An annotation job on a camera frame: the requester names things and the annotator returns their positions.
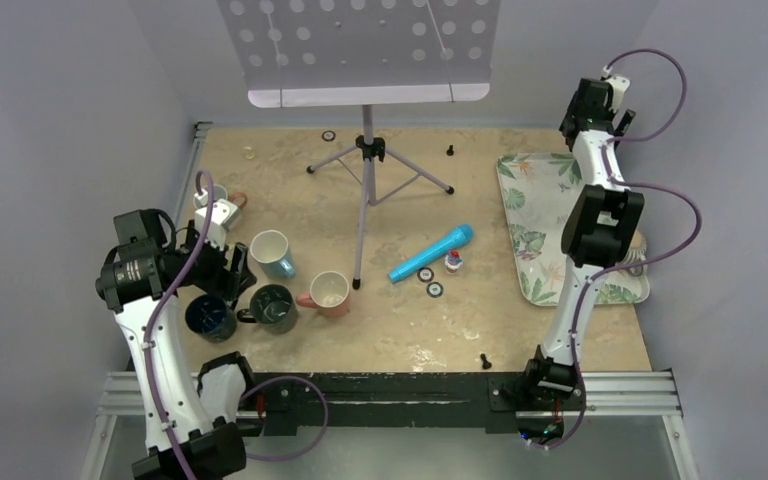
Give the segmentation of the plain pink mug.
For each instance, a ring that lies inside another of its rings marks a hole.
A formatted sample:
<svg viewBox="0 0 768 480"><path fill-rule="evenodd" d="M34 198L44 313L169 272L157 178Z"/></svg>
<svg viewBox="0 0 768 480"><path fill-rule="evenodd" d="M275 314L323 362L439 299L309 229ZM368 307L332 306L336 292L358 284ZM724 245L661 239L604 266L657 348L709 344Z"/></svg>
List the plain pink mug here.
<svg viewBox="0 0 768 480"><path fill-rule="evenodd" d="M313 278L308 292L296 297L296 304L328 318L340 318L349 312L350 293L351 285L343 274L325 271Z"/></svg>

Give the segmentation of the textured salmon mug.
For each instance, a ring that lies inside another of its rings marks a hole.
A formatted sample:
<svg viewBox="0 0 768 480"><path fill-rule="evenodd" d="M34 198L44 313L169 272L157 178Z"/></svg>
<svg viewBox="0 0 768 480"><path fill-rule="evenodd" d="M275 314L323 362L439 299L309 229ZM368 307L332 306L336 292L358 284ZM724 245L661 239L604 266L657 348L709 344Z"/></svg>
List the textured salmon mug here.
<svg viewBox="0 0 768 480"><path fill-rule="evenodd" d="M204 191L203 193L196 192L193 195L193 205L196 209L202 208L207 205L209 200L209 194ZM232 205L234 205L238 209L244 208L248 203L248 197L243 192L233 192L229 193L228 190L220 185L215 184L213 187L213 201L219 202L219 201L225 201Z"/></svg>

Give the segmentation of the dark grey mug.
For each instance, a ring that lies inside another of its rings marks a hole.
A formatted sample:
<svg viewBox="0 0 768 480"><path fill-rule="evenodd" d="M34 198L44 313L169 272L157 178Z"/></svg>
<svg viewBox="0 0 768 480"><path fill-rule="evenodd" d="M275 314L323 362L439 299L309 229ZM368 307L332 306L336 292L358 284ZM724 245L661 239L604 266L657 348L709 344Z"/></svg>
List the dark grey mug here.
<svg viewBox="0 0 768 480"><path fill-rule="evenodd" d="M298 317L293 294L278 284L259 288L250 298L249 306L236 312L239 322L258 324L274 335L290 332L297 325Z"/></svg>

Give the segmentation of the floral white serving tray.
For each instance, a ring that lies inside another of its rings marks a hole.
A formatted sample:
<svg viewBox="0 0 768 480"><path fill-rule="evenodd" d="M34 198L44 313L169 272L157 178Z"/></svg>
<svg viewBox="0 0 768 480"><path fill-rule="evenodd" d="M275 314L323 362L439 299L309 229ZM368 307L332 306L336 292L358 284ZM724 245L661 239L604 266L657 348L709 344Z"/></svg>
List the floral white serving tray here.
<svg viewBox="0 0 768 480"><path fill-rule="evenodd" d="M496 161L520 289L533 305L558 304L566 256L561 236L583 181L569 153L508 153Z"/></svg>

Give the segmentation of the striped grey white mug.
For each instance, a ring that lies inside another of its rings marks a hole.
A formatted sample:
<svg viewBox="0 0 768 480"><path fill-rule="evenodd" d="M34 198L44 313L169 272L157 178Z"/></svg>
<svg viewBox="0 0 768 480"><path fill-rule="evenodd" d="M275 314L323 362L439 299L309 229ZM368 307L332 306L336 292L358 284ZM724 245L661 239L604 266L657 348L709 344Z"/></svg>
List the striped grey white mug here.
<svg viewBox="0 0 768 480"><path fill-rule="evenodd" d="M646 260L647 241L640 230L636 230L632 236L629 248L625 257L620 262L625 266L625 272L633 277L640 277L647 271L647 266L643 265Z"/></svg>

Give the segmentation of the small cupcake figurine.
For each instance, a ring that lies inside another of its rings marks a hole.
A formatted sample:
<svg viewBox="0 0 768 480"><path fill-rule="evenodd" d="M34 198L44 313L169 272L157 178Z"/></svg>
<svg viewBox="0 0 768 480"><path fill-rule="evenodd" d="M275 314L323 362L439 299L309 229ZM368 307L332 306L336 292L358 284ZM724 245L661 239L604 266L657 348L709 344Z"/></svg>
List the small cupcake figurine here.
<svg viewBox="0 0 768 480"><path fill-rule="evenodd" d="M448 273L454 274L463 267L463 259L456 250L449 250L444 256L444 266Z"/></svg>

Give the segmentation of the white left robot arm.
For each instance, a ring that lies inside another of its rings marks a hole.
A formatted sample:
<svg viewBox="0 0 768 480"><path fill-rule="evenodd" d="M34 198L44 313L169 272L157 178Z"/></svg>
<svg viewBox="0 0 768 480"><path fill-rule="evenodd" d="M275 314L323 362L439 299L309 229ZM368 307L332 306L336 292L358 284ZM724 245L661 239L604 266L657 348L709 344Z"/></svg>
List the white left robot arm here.
<svg viewBox="0 0 768 480"><path fill-rule="evenodd" d="M232 352L206 362L194 376L178 332L177 290L195 286L216 301L218 320L257 278L248 248L212 245L207 225L189 223L175 246L169 215L159 209L115 217L118 245L104 260L95 289L127 342L142 395L144 458L136 479L222 479L247 465L237 410L257 399L246 358Z"/></svg>

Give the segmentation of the round black token upper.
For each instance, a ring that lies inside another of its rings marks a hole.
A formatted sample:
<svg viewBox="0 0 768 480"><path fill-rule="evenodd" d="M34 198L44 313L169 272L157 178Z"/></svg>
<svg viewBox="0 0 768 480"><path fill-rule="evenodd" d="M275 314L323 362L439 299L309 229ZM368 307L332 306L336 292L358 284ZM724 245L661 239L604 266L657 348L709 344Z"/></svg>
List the round black token upper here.
<svg viewBox="0 0 768 480"><path fill-rule="evenodd" d="M420 268L417 271L417 278L423 283L429 283L434 280L435 274L429 267Z"/></svg>

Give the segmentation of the lilac music stand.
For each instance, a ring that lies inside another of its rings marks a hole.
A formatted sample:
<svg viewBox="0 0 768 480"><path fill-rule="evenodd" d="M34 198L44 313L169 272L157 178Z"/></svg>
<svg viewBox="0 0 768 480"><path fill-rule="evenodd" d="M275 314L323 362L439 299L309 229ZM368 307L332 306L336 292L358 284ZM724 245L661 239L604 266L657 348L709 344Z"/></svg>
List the lilac music stand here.
<svg viewBox="0 0 768 480"><path fill-rule="evenodd" d="M218 9L261 109L357 106L361 205L382 202L376 166L395 151L375 135L377 105L485 98L501 5L486 0L222 0Z"/></svg>

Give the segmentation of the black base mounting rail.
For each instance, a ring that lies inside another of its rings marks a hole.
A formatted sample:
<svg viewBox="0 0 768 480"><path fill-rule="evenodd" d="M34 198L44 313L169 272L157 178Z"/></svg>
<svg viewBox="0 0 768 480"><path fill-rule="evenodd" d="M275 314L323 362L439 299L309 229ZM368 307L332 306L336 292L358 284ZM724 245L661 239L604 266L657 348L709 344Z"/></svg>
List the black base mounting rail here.
<svg viewBox="0 0 768 480"><path fill-rule="evenodd" d="M480 428L558 438L562 416L583 407L581 375L546 373L249 374L250 397L237 402L248 433L291 436L301 427Z"/></svg>

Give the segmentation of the light blue mug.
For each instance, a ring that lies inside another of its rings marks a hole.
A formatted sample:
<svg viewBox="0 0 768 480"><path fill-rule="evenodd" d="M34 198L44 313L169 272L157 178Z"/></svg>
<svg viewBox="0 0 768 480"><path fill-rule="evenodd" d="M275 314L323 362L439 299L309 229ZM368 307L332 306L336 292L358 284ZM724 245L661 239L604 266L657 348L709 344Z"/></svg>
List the light blue mug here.
<svg viewBox="0 0 768 480"><path fill-rule="evenodd" d="M270 279L294 278L296 275L289 240L278 230L265 230L255 235L250 254Z"/></svg>

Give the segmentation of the black chess pawn near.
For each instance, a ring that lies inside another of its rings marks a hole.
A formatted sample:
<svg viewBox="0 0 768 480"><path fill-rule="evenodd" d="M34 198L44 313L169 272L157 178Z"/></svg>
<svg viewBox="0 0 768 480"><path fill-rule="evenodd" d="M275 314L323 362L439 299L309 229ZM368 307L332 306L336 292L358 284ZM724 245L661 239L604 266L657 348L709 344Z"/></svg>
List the black chess pawn near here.
<svg viewBox="0 0 768 480"><path fill-rule="evenodd" d="M481 368L483 370L489 370L492 368L492 363L488 360L485 353L480 354Z"/></svg>

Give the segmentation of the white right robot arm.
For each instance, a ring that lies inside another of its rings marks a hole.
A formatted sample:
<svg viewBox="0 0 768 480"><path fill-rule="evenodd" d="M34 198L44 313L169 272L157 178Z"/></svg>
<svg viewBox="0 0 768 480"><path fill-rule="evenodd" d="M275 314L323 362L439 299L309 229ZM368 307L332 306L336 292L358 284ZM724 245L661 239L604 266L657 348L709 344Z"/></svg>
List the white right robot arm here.
<svg viewBox="0 0 768 480"><path fill-rule="evenodd" d="M566 271L557 310L521 381L524 399L536 407L582 391L579 361L590 316L609 268L629 250L645 204L642 194L613 182L616 157L602 152L635 117L627 111L615 118L629 86L613 74L581 80L559 127L579 166L582 190L561 235Z"/></svg>

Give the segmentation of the navy blue mug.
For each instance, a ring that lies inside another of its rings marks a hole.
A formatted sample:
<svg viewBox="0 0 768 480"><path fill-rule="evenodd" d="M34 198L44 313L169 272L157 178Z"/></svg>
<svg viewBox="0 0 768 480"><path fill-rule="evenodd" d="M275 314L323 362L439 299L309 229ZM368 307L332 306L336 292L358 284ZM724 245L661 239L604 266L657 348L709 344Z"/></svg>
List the navy blue mug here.
<svg viewBox="0 0 768 480"><path fill-rule="evenodd" d="M192 300L185 309L184 319L192 333L211 343L227 341L236 332L237 321L218 296L204 294Z"/></svg>

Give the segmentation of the round black token lower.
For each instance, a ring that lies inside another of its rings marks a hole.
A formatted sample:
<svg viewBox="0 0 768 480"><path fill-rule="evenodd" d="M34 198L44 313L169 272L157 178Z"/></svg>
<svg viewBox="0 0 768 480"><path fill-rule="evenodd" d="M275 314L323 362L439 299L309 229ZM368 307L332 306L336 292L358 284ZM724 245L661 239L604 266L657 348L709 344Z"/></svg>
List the round black token lower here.
<svg viewBox="0 0 768 480"><path fill-rule="evenodd" d="M444 293L444 287L439 282L429 282L426 287L426 292L432 298L439 298Z"/></svg>

